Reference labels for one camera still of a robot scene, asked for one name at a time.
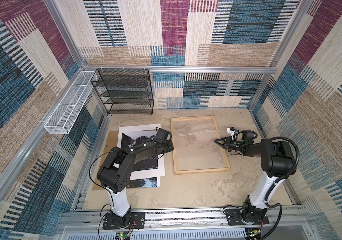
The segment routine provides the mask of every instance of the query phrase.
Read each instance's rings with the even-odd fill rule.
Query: table surface
[[[160,123],[161,127],[171,130],[171,118],[187,116],[213,115],[221,137],[227,137],[227,127],[239,130],[258,132],[255,123],[247,109],[202,109],[202,110],[158,110],[153,115],[113,114],[108,132],[118,131],[119,127]],[[104,138],[102,154],[106,146],[107,135]],[[218,207],[242,205],[247,195],[255,189],[262,170],[260,158],[232,156],[226,151],[231,170],[226,172],[210,172],[195,174],[173,174],[172,153],[164,155],[166,175],[160,177],[160,187],[129,188],[127,198],[132,208],[175,208],[175,207]],[[108,204],[105,190],[93,189],[92,184],[87,191],[84,209],[101,209]],[[291,205],[286,190],[281,184],[273,195],[270,204],[281,203]]]

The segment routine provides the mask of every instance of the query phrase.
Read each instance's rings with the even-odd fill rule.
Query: black wire mesh shelf
[[[97,80],[91,84],[107,113],[153,113],[154,96],[148,70],[101,68],[95,74]]]

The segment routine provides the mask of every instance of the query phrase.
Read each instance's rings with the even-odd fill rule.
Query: marbled beige surface
[[[206,115],[215,116],[221,137],[228,136],[226,128],[230,126],[240,130],[248,129],[258,132],[247,109],[154,109],[153,115],[114,114],[108,131],[118,131],[121,126],[153,123],[160,123],[162,128],[170,130],[170,118]],[[261,176],[260,158],[232,156],[228,152],[226,154],[231,165],[231,171],[174,175],[172,153],[166,153],[164,155],[166,175],[161,177],[160,187],[127,189],[130,205],[132,208],[241,205],[259,181]],[[283,205],[291,204],[283,185],[280,185],[276,190],[270,203],[277,202]],[[105,190],[93,190],[92,186],[88,188],[84,209],[101,209],[103,205],[108,203]]]

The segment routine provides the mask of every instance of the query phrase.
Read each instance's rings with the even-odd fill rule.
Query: wooden picture frame
[[[181,117],[181,118],[171,118],[171,134],[172,136],[177,136],[175,123],[180,121],[192,122],[192,121],[204,121],[204,120],[211,120],[212,126],[216,134],[216,139],[220,138],[219,130],[216,124],[216,120],[214,116],[197,116],[197,117]],[[217,146],[220,149],[221,156],[223,157],[225,167],[220,168],[207,168],[207,169],[195,169],[195,170],[178,170],[177,165],[177,147],[176,143],[174,142],[175,149],[172,151],[173,154],[173,172],[174,174],[191,174],[191,173],[201,173],[201,172],[220,172],[220,171],[229,171],[231,170],[230,163],[228,161],[227,155],[225,150],[220,146]]]

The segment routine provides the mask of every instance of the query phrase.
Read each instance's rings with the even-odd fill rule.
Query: white wire mesh basket
[[[68,134],[91,92],[91,80],[96,81],[95,72],[81,72],[66,92],[62,101],[44,124],[49,134]]]

